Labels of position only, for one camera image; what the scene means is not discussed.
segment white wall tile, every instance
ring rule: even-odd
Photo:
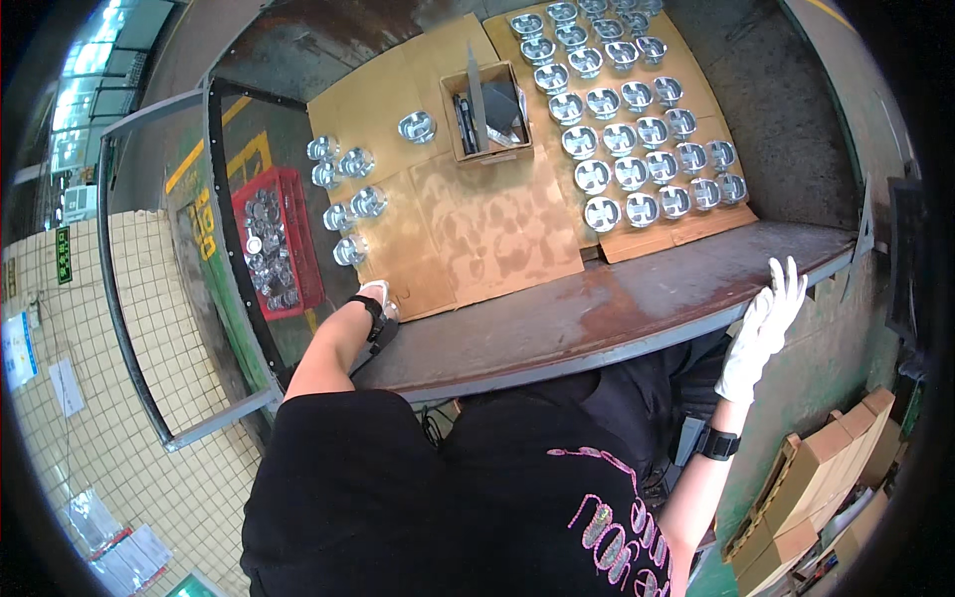
[[[110,220],[127,328],[150,390],[176,433],[224,408],[224,390],[185,298],[166,214],[126,212]],[[245,595],[240,529],[260,456],[240,424],[175,454],[159,446],[117,347],[93,222],[71,225],[70,234],[74,279],[63,286],[56,282],[52,232],[14,243],[2,256],[17,260],[17,295],[0,314],[14,316],[33,298],[41,306],[42,325],[32,331],[39,374],[14,390],[12,403],[51,507],[68,524],[59,510],[93,486],[120,523],[151,524],[174,557],[148,597],[164,595],[193,567],[228,594]],[[65,357],[86,403],[66,420],[47,374]],[[82,550],[74,530],[68,527],[67,534]]]

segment person's hand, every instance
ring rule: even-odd
[[[394,302],[388,300],[388,282],[385,280],[372,280],[366,284],[363,284],[360,289],[358,289],[357,294],[361,296],[367,296],[378,301],[378,304],[382,306],[385,317],[389,319],[398,320],[398,305]]]
[[[763,288],[753,298],[727,350],[723,374],[714,389],[730,402],[753,402],[753,386],[763,376],[770,356],[782,350],[786,330],[806,298],[809,279],[797,275],[792,257],[786,258],[786,268],[783,274],[779,261],[770,259],[773,289]]]

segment blue sign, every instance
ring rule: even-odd
[[[36,376],[33,342],[27,325],[27,312],[21,311],[0,326],[2,339],[3,376],[12,392]]]

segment black wristband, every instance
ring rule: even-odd
[[[729,460],[739,451],[739,436],[716,431],[707,425],[696,442],[696,451],[713,460]]]
[[[378,337],[378,334],[381,333],[382,328],[385,327],[385,318],[383,317],[384,311],[381,309],[381,303],[374,300],[370,296],[362,296],[360,294],[353,294],[349,297],[349,300],[345,301],[345,304],[350,303],[351,301],[357,301],[365,306],[365,310],[371,314],[371,331],[368,333],[368,338],[366,341],[374,342]]]

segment red plastic crate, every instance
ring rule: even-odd
[[[292,276],[298,288],[299,302],[281,310],[269,310],[265,305],[267,298],[256,291],[259,309],[266,321],[301,315],[305,309],[321,305],[325,301],[325,288],[318,271],[318,261],[311,244],[311,232],[308,230],[308,214],[305,210],[305,191],[302,190],[302,177],[294,168],[272,166],[259,176],[247,182],[232,196],[232,211],[236,226],[239,228],[239,240],[245,247],[245,202],[255,196],[256,191],[279,190],[279,210],[282,222],[286,225],[286,244],[291,257]]]

